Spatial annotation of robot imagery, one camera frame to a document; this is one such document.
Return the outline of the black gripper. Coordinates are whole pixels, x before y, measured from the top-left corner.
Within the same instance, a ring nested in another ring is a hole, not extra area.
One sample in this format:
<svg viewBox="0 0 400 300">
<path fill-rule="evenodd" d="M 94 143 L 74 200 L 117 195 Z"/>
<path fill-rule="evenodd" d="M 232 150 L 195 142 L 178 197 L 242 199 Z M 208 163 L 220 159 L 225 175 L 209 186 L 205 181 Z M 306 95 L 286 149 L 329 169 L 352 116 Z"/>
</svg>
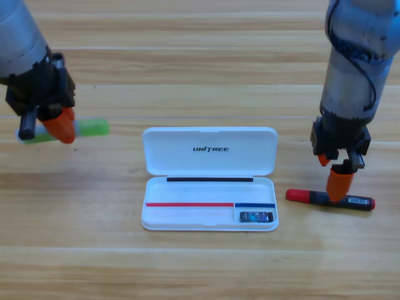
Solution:
<svg viewBox="0 0 400 300">
<path fill-rule="evenodd" d="M 333 164 L 326 184 L 326 192 L 332 202 L 339 202 L 348 193 L 354 169 L 365 167 L 366 155 L 371 136 L 365 125 L 347 119 L 334 119 L 327 116 L 317 118 L 312 125 L 310 136 L 312 151 L 321 166 L 336 160 L 339 151 L 344 149 L 348 159 L 342 164 Z"/>
<path fill-rule="evenodd" d="M 5 78 L 6 102 L 21 117 L 18 137 L 32 141 L 36 135 L 36 121 L 48 133 L 64 144 L 76 138 L 75 83 L 65 67 L 62 53 L 47 53 L 32 69 Z"/>
</svg>

